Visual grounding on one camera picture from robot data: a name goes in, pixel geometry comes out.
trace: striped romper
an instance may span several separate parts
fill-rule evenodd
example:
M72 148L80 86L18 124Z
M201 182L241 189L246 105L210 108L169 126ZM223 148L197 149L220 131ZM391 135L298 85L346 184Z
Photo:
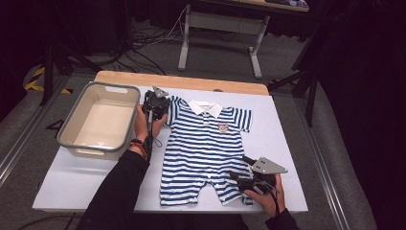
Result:
M229 171L250 177L242 161L241 131L249 132L252 111L221 107L218 103L190 101L172 96L167 125L170 127L161 181L161 205L197 203L199 191L213 185L223 205L242 194Z

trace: white plastic bin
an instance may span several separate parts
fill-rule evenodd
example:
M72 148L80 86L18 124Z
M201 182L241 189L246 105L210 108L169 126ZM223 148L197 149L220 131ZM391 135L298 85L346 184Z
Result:
M128 148L139 101L140 90L134 86L90 82L57 140L74 155L117 160Z

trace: human hand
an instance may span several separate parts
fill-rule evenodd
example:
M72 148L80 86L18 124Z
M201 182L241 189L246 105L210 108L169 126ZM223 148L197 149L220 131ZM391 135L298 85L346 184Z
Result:
M138 104L137 107L137 115L135 117L134 122L134 129L135 134L137 135L137 139L144 142L148 137L148 129L147 129L147 118L146 114L143 111L143 106ZM161 120L154 121L152 125L152 136L158 136L159 132L161 131L162 126L168 119L168 114L165 114Z
M283 192L281 175L276 173L275 179L277 181L277 184L275 187L277 188L278 192L275 189L273 189L272 193L277 198L279 210L281 213L281 212L283 212L283 210L286 209L285 204L284 204L284 192ZM271 216L272 218L275 217L276 204L275 204L275 201L271 194L260 195L251 190L245 190L244 193L247 196L251 197L253 200L255 200L257 203L259 203L260 206L262 207L263 211L265 211L269 216Z

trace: forearm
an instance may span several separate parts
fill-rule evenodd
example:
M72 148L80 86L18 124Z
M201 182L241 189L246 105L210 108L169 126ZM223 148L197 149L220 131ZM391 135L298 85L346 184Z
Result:
M299 230L299 227L296 225L296 220L290 216L287 209L275 218L270 218L265 223L270 230Z
M140 154L127 150L100 185L78 229L124 229L148 166Z

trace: desk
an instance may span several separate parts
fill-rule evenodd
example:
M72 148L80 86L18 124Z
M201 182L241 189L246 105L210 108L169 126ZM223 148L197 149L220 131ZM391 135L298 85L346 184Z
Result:
M242 136L245 154L253 159L265 156L286 167L289 173L282 176L286 205L293 212L307 211L305 196L283 135L275 105L264 85L108 71L99 72L95 81L135 85L140 89L142 95L148 89L151 89L151 85L157 85L170 94L182 97L185 100L189 100L193 96L196 100L200 99L218 102L225 106L252 109L254 120L251 132L243 133ZM216 88L220 88L225 92L211 92ZM164 127L157 137L163 146L161 148L154 146L151 164L140 188L135 211L161 213L262 212L257 203L254 206L244 206L239 199L222 206L213 187L204 187L200 191L197 205L161 207L159 203L159 187L164 151L169 133L169 128ZM35 198L33 208L47 212L83 212L105 176L116 163L116 161L112 160L76 157L66 148L60 147Z
M225 1L190 1L186 7L185 16L185 32L183 36L182 49L179 58L178 69L183 71L186 69L186 61L189 51L189 29L190 27L219 30L226 32L242 33L248 35L256 35L257 42L253 47L249 47L248 53L251 58L251 63L254 70L254 76L256 79L262 78L262 72L260 71L257 53L259 46L262 42L263 36L266 31L266 27L269 22L269 15L266 14L262 19L240 18L234 16L218 15L213 13L192 11L192 3L204 3L210 2L211 4L224 4L229 2L231 6L237 6L236 4L248 4L257 7L263 7L264 11L270 9L280 9L286 11L295 12L307 12L308 8L292 7L282 4L266 3L264 0L225 0Z

